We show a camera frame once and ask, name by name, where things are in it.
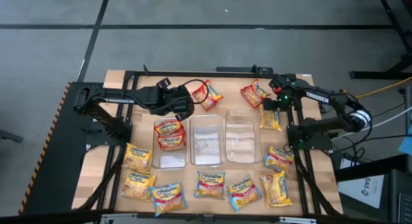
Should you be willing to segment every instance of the noodle package label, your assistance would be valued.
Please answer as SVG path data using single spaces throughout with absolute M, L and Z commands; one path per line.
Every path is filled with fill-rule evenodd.
M 292 205 L 286 184 L 285 172 L 261 176 L 265 188 L 266 207 Z
M 151 150 L 141 149 L 127 143 L 123 166 L 138 173 L 149 174 L 153 153 Z
M 180 182 L 152 187 L 150 191 L 154 198 L 155 217 L 166 212 L 188 207 Z
M 194 193 L 194 196 L 223 199 L 224 182 L 225 173 L 207 174 L 198 171 L 198 190 Z
M 203 101 L 206 97 L 207 90 L 209 90 L 209 95 L 207 96 L 206 100 L 201 103 L 201 106 L 208 111 L 210 108 L 214 107 L 219 100 L 223 99 L 213 87 L 209 80 L 205 81 L 207 88 L 205 85 L 201 85 L 197 90 L 193 91 L 192 95 L 199 101 Z
M 263 103 L 263 99 L 270 95 L 260 87 L 257 79 L 250 86 L 240 89 L 240 93 L 253 108 L 257 108 Z
M 120 194 L 128 198 L 150 201 L 150 187 L 153 186 L 155 178 L 155 175 L 144 175 L 128 170 L 126 181 Z
M 247 176 L 243 181 L 229 185 L 229 200 L 237 212 L 245 205 L 262 198 L 262 193 L 253 184 L 252 178 Z
M 287 153 L 281 149 L 275 148 L 274 146 L 270 146 L 269 152 L 265 157 L 265 167 L 269 167 L 278 173 L 284 171 L 286 175 L 289 175 L 289 170 L 293 161 L 293 153 Z
M 154 130 L 159 134 L 171 134 L 183 129 L 182 124 L 177 120 L 161 122 L 154 127 Z

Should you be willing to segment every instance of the black metal frame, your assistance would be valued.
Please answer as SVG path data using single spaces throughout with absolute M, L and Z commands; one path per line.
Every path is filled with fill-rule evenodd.
M 160 30 L 160 29 L 180 29 L 180 30 L 395 30 L 404 41 L 405 34 L 398 25 L 396 18 L 391 14 L 390 8 L 387 11 L 392 24 L 344 24 L 344 25 L 329 25 L 329 24 L 102 24 L 106 8 L 109 0 L 103 0 L 97 20 L 94 24 L 0 24 L 0 30 L 22 29 L 22 30 L 93 30 L 88 47 L 84 54 L 84 60 L 77 77 L 77 82 L 83 82 L 86 76 L 86 71 L 90 63 L 90 58 L 96 44 L 98 33 L 100 30 Z M 412 55 L 410 52 L 404 57 L 400 63 L 392 67 L 387 72 L 351 72 L 351 78 L 374 78 L 374 79 L 404 79 L 412 76 L 412 73 L 400 73 L 404 68 L 412 64 Z
M 129 82 L 129 79 L 133 76 L 133 85 L 132 88 L 136 89 L 137 83 L 138 83 L 138 77 L 140 75 L 149 75 L 149 76 L 164 76 L 164 77 L 173 77 L 173 76 L 179 76 L 179 77 L 241 77 L 241 78 L 262 78 L 262 79 L 271 79 L 272 74 L 265 73 L 259 73 L 259 68 L 253 67 L 252 68 L 253 73 L 228 73 L 228 72 L 216 72 L 216 73 L 211 73 L 211 72 L 168 72 L 168 71 L 153 71 L 149 72 L 145 68 L 145 71 L 127 71 L 124 77 L 124 83 L 123 83 L 123 88 L 127 87 L 127 84 Z M 287 77 L 295 78 L 294 74 L 288 74 L 286 75 Z M 131 121 L 131 114 L 132 114 L 132 108 L 133 105 L 128 105 L 129 107 L 127 108 L 127 117 L 126 121 Z M 294 117 L 292 110 L 290 109 L 287 112 L 288 115 L 288 124 L 293 125 L 294 124 Z M 302 111 L 297 111 L 297 116 L 299 121 L 302 121 L 303 119 L 303 114 Z M 121 146 L 119 155 L 120 158 L 124 155 L 125 147 Z M 302 165 L 301 162 L 301 157 L 299 154 L 298 150 L 295 151 L 295 160 L 299 160 L 299 165 Z M 110 160 L 113 157 L 113 152 L 111 153 L 111 156 L 108 155 L 108 159 L 106 160 L 106 166 L 105 169 L 111 168 Z M 219 214 L 162 214 L 160 217 L 161 219 L 184 219 L 184 220 L 200 220 L 200 221 L 206 221 L 206 222 L 211 222 L 211 221 L 222 221 L 222 220 L 249 220 L 249 221 L 269 221 L 269 222 L 276 222 L 276 221 L 287 221 L 285 220 L 286 218 L 306 218 L 306 219 L 315 219 L 317 223 L 386 223 L 386 222 L 376 222 L 376 221 L 370 221 L 370 220 L 365 220 L 365 219 L 356 219 L 356 218 L 349 218 L 346 216 L 342 216 L 340 214 L 334 213 L 333 215 L 337 214 L 337 216 L 328 216 L 328 215 L 322 215 L 320 212 L 320 207 L 319 207 L 319 201 L 317 201 L 317 198 L 320 198 L 320 196 L 315 196 L 315 193 L 319 195 L 321 194 L 321 191 L 315 186 L 315 181 L 314 181 L 314 174 L 313 174 L 313 168 L 312 167 L 312 160 L 310 158 L 310 153 L 307 150 L 307 153 L 305 152 L 305 158 L 306 158 L 306 166 L 309 168 L 308 172 L 306 173 L 306 176 L 311 178 L 310 181 L 308 181 L 308 178 L 306 178 L 306 182 L 310 185 L 312 190 L 312 196 L 314 197 L 314 210 L 315 214 L 309 213 L 309 207 L 308 207 L 308 202 L 307 202 L 307 197 L 306 197 L 306 191 L 304 187 L 304 174 L 302 170 L 297 167 L 297 181 L 299 185 L 299 193 L 301 197 L 301 205 L 302 205 L 302 216 L 288 216 L 288 217 L 281 217 L 281 216 L 250 216 L 250 215 L 219 215 Z M 115 168 L 116 173 L 114 176 L 113 180 L 113 187 L 111 188 L 111 196 L 110 196 L 110 202 L 109 202 L 109 209 L 97 209 L 97 210 L 73 210 L 72 212 L 67 212 L 67 213 L 62 213 L 62 214 L 42 214 L 42 215 L 34 215 L 34 216 L 16 216 L 16 217 L 5 217 L 5 218 L 0 218 L 0 222 L 2 223 L 55 223 L 56 220 L 63 219 L 65 222 L 69 223 L 82 223 L 82 222 L 87 222 L 87 221 L 99 221 L 101 218 L 105 218 L 106 220 L 109 219 L 108 214 L 114 214 L 115 213 L 115 202 L 116 202 L 116 197 L 117 197 L 117 192 L 118 192 L 118 185 L 119 185 L 119 179 L 120 179 L 120 171 L 121 171 L 121 166 L 117 165 L 117 168 Z M 103 196 L 104 193 L 102 193 L 102 197 L 100 197 L 100 204 L 103 204 Z M 325 210 L 327 208 L 330 208 L 330 204 L 326 204 Z M 154 218 L 153 213 L 131 213 L 129 214 L 130 218 Z
M 406 0 L 401 1 L 412 16 L 412 8 L 409 7 L 412 5 L 408 5 Z M 351 79 L 406 79 L 412 77 L 412 73 L 403 72 L 406 68 L 412 66 L 412 47 L 406 39 L 408 35 L 411 35 L 411 30 L 403 30 L 402 27 L 400 27 L 397 18 L 392 13 L 392 9 L 386 0 L 380 0 L 380 2 L 392 23 L 393 29 L 402 41 L 406 53 L 401 57 L 400 62 L 386 71 L 351 71 L 349 74 Z
M 144 71 L 127 71 L 125 72 L 125 77 L 124 77 L 124 84 L 123 88 L 127 87 L 127 81 L 130 74 L 134 73 L 134 80 L 133 80 L 133 88 L 136 88 L 137 82 L 138 82 L 138 77 L 140 75 L 146 75 L 146 76 L 163 76 L 163 77 L 237 77 L 237 78 L 264 78 L 264 79 L 271 79 L 273 76 L 273 73 L 267 73 L 267 71 L 263 71 L 263 73 L 260 72 L 260 68 L 257 68 L 256 66 L 252 68 L 216 68 L 216 73 L 211 73 L 211 72 L 184 72 L 184 71 L 148 71 L 147 68 L 144 66 Z M 286 75 L 287 77 L 291 79 L 296 79 L 296 75 L 294 74 L 288 74 Z M 131 105 L 129 105 L 129 109 L 127 110 L 127 118 L 126 120 L 130 120 L 131 118 Z M 293 125 L 294 124 L 294 117 L 292 114 L 292 110 L 288 111 L 288 124 Z M 303 112 L 302 110 L 297 111 L 297 117 L 298 120 L 301 122 L 303 120 Z M 299 150 L 295 150 L 295 155 L 300 155 Z M 308 173 L 310 178 L 315 181 L 315 176 L 314 176 L 314 170 L 313 170 L 313 165 L 312 165 L 312 159 L 310 157 L 310 152 L 309 150 L 304 150 L 304 157 L 305 157 L 305 162 L 306 166 L 308 168 Z M 110 165 L 105 165 L 105 169 L 110 168 Z M 119 184 L 119 179 L 120 179 L 120 170 L 121 168 L 119 167 L 118 173 L 115 175 L 115 179 L 113 181 L 113 188 L 111 191 L 111 197 L 110 197 L 110 205 L 109 209 L 114 209 L 115 207 L 115 200 L 116 200 L 116 195 L 117 195 L 117 189 L 118 189 L 118 184 Z M 304 187 L 304 178 L 302 175 L 302 172 L 297 170 L 297 182 L 299 186 L 299 193 L 301 197 L 301 204 L 302 204 L 302 212 L 303 216 L 309 214 L 309 207 L 308 207 L 308 202 L 307 202 L 307 197 L 306 197 L 306 191 Z M 320 204 L 317 199 L 317 196 L 314 194 L 312 191 L 312 199 L 314 201 L 314 211 L 316 214 L 321 214 L 321 209 L 320 209 Z M 182 214 L 181 219 L 186 219 L 187 215 L 189 214 Z

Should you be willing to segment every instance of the ramen package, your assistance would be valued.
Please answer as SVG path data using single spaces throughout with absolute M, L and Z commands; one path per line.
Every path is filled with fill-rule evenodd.
M 253 184 L 250 175 L 240 183 L 229 185 L 227 188 L 229 191 L 229 200 L 236 212 L 245 205 L 262 198 L 262 193 Z
M 263 109 L 263 105 L 259 106 L 260 111 L 260 128 L 274 129 L 282 131 L 281 114 L 279 111 L 267 111 Z
M 128 198 L 136 198 L 141 201 L 150 201 L 150 187 L 153 186 L 155 178 L 155 175 L 143 175 L 128 170 L 126 182 L 123 185 L 120 195 Z
M 159 134 L 171 134 L 183 130 L 183 125 L 177 120 L 168 120 L 161 122 L 154 127 L 154 130 Z
M 209 95 L 206 100 L 201 103 L 201 106 L 208 111 L 210 108 L 214 107 L 219 100 L 223 99 L 223 96 L 219 95 L 216 90 L 212 87 L 212 84 L 209 80 L 206 80 L 207 88 L 209 89 Z M 197 90 L 195 90 L 192 95 L 200 102 L 205 99 L 207 94 L 207 89 L 205 85 L 201 85 Z
M 127 143 L 123 166 L 138 173 L 149 174 L 153 153 L 151 150 L 141 149 Z
M 260 178 L 265 188 L 266 207 L 292 205 L 286 184 L 285 172 L 264 175 Z
M 286 175 L 289 175 L 293 161 L 293 153 L 287 153 L 284 150 L 270 146 L 269 152 L 265 156 L 265 167 L 269 167 L 278 173 L 284 171 Z
M 257 108 L 270 95 L 259 86 L 257 79 L 250 86 L 240 89 L 240 93 L 253 108 Z
M 159 148 L 163 151 L 174 151 L 185 149 L 185 133 L 180 131 L 173 134 L 159 135 Z
M 185 194 L 180 182 L 150 188 L 154 198 L 154 216 L 187 208 Z
M 194 193 L 194 196 L 223 199 L 224 182 L 225 173 L 207 174 L 198 171 L 198 190 Z

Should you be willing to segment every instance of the transparent plastic bin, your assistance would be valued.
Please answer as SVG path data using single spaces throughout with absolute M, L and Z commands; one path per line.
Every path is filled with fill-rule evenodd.
M 226 158 L 236 163 L 263 160 L 260 145 L 260 114 L 252 110 L 226 112 Z
M 175 118 L 160 118 L 154 122 L 154 126 L 157 126 L 161 122 L 176 120 Z M 186 122 L 180 122 L 187 130 Z M 157 140 L 159 134 L 153 129 L 153 163 L 152 166 L 155 169 L 181 169 L 186 166 L 187 163 L 187 133 L 184 138 L 186 148 L 175 151 L 163 151 L 160 149 L 159 142 Z
M 191 162 L 219 166 L 225 162 L 225 133 L 219 115 L 191 117 Z

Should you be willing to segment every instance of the wooden work surface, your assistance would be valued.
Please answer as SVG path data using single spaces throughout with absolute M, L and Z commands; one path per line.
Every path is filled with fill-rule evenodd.
M 104 86 L 107 88 L 121 88 L 124 78 L 124 72 L 120 70 L 110 70 L 106 75 Z M 311 75 L 297 75 L 298 78 L 304 79 L 309 83 L 313 84 Z M 138 78 L 138 88 L 144 86 L 153 86 L 159 80 L 164 77 L 155 76 L 140 76 Z M 172 82 L 171 86 L 177 86 L 183 84 L 184 82 L 192 79 L 190 77 L 169 77 Z M 224 96 L 217 106 L 210 109 L 209 112 L 205 110 L 200 105 L 195 105 L 194 115 L 203 114 L 217 114 L 223 119 L 223 125 L 225 122 L 225 114 L 230 109 L 240 109 L 252 107 L 247 103 L 247 101 L 241 96 L 239 90 L 244 86 L 249 86 L 253 79 L 241 79 L 241 78 L 219 78 L 219 77 L 208 77 L 199 78 L 202 80 L 209 79 L 212 83 L 213 88 Z M 266 91 L 271 91 L 269 88 L 269 79 L 259 79 L 259 84 Z M 201 84 L 199 82 L 193 82 L 186 85 L 189 92 L 196 90 Z M 317 102 L 307 98 L 302 99 L 303 103 L 303 115 L 304 117 L 312 117 L 320 119 L 321 115 Z M 117 106 L 116 104 L 100 104 L 104 107 L 111 115 L 115 116 Z M 286 137 L 286 126 L 288 123 L 286 113 L 281 113 L 282 115 L 282 130 L 275 131 L 269 129 L 261 129 L 261 148 L 262 153 L 266 154 L 270 144 L 278 148 L 282 148 L 287 143 Z M 134 106 L 131 121 L 133 122 L 133 132 L 131 137 L 131 143 L 137 145 L 144 149 L 153 148 L 153 124 L 156 119 L 159 119 L 156 115 L 150 115 L 147 110 L 140 108 L 139 106 Z M 93 190 L 100 183 L 103 175 L 104 164 L 106 162 L 106 156 L 108 153 L 108 146 L 100 146 L 94 148 L 87 153 L 84 158 L 84 163 L 82 171 L 80 173 L 79 183 L 77 185 L 77 190 L 75 197 L 73 199 L 73 208 L 82 205 L 88 196 L 91 195 Z M 312 155 L 312 163 L 315 172 L 315 179 L 318 187 L 326 197 L 326 199 L 333 205 L 333 207 L 342 212 L 341 201 L 339 199 L 339 193 L 337 190 L 337 184 L 335 181 L 335 176 L 332 169 L 332 163 L 330 159 L 321 151 L 310 151 Z M 302 160 L 304 162 L 303 152 L 301 153 Z M 197 172 L 202 171 L 205 173 L 220 173 L 226 172 L 225 177 L 225 199 L 217 200 L 213 198 L 195 198 L 193 196 L 196 190 L 197 184 Z M 137 201 L 132 198 L 125 198 L 119 195 L 119 191 L 123 187 L 126 170 L 122 169 L 122 176 L 120 179 L 118 196 L 115 205 L 115 211 L 117 212 L 154 212 L 152 202 Z M 156 175 L 156 180 L 154 182 L 155 186 L 165 185 L 167 183 L 174 183 L 181 181 L 185 193 L 185 198 L 189 204 L 189 208 L 176 210 L 175 213 L 186 213 L 186 214 L 250 214 L 250 215 L 302 215 L 302 208 L 299 196 L 299 187 L 297 184 L 296 168 L 293 164 L 290 175 L 287 178 L 287 185 L 289 190 L 289 195 L 292 199 L 293 205 L 287 207 L 277 207 L 277 208 L 266 208 L 264 204 L 264 199 L 255 201 L 254 203 L 247 205 L 240 209 L 239 212 L 235 213 L 232 205 L 229 201 L 229 196 L 227 193 L 227 186 L 233 183 L 238 183 L 244 179 L 248 174 L 252 176 L 255 185 L 262 190 L 263 186 L 261 184 L 260 176 L 264 174 L 271 174 L 273 170 L 268 169 L 263 166 L 263 162 L 260 163 L 232 163 L 228 160 L 225 161 L 220 167 L 208 168 L 195 166 L 190 161 L 190 146 L 187 148 L 187 165 L 183 169 L 174 171 L 165 171 L 161 169 L 151 168 L 151 174 Z M 106 191 L 106 199 L 104 202 L 104 208 L 108 207 L 108 200 L 111 192 L 110 183 Z M 309 211 L 313 212 L 312 195 L 309 186 L 306 185 L 306 196 L 308 198 Z

